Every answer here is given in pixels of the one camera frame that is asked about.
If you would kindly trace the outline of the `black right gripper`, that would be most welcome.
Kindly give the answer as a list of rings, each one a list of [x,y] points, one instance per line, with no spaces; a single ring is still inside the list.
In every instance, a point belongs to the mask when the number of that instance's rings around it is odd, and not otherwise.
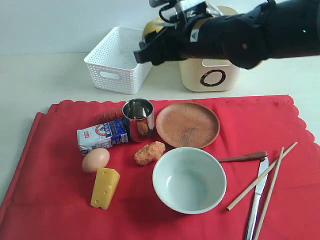
[[[158,66],[168,61],[203,58],[208,54],[208,44],[200,31],[206,18],[190,19],[187,23],[164,26],[159,32],[147,33],[134,51],[137,63],[151,62]]]

